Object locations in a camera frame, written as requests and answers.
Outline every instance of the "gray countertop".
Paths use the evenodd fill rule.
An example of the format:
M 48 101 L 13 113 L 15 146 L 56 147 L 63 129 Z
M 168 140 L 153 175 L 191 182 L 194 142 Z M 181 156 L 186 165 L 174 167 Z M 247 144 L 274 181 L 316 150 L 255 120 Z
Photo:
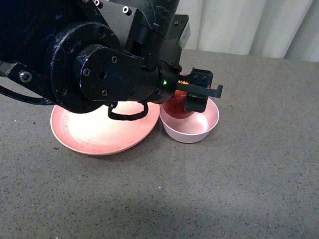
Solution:
M 159 120 L 125 152 L 82 155 L 55 139 L 53 107 L 0 95 L 0 238 L 318 238 L 319 64 L 190 50 L 181 64 L 224 85 L 195 144 Z

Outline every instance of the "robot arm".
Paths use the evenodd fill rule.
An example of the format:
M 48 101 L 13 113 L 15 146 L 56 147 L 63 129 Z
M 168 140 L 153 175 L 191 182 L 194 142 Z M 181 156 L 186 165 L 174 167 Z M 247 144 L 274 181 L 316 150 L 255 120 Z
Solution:
M 179 0 L 3 0 L 0 8 L 0 75 L 39 94 L 0 93 L 74 113 L 109 106 L 109 117 L 136 120 L 147 102 L 163 103 L 186 91 L 185 109 L 203 112 L 213 74 L 193 69 L 180 76 L 188 16 L 175 15 Z M 112 113 L 119 101 L 136 101 L 135 116 Z

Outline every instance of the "red object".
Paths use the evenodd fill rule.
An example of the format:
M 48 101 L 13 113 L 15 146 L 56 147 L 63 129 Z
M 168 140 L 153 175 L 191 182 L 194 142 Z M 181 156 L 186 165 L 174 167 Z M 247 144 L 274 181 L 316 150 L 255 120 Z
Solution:
M 175 91 L 174 97 L 162 104 L 163 109 L 171 117 L 176 119 L 185 119 L 191 116 L 194 111 L 185 110 L 187 92 Z

